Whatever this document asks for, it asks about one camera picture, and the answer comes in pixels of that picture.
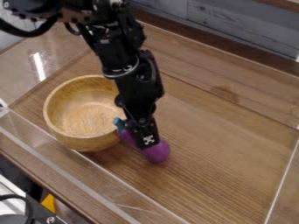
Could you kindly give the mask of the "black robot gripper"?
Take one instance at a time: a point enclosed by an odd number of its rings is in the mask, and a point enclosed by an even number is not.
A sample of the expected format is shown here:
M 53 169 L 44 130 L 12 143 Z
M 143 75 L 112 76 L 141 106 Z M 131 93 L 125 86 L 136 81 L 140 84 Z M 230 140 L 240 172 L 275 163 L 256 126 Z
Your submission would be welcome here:
M 125 76 L 116 79 L 117 104 L 129 119 L 129 129 L 139 150 L 160 143 L 159 130 L 153 119 L 156 101 L 164 96 L 155 56 L 149 50 L 139 52 L 139 65 Z

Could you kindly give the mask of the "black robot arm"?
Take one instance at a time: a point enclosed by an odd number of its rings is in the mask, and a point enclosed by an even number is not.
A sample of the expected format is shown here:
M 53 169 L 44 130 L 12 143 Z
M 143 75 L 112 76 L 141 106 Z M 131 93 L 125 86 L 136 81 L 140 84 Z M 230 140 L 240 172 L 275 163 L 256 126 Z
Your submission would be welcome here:
M 164 84 L 155 56 L 143 48 L 144 27 L 127 0 L 3 0 L 3 7 L 20 19 L 41 23 L 27 31 L 0 18 L 0 31 L 21 38 L 41 36 L 57 23 L 83 37 L 101 63 L 104 77 L 116 83 L 116 105 L 125 112 L 115 120 L 137 149 L 163 148 L 155 121 L 156 102 Z

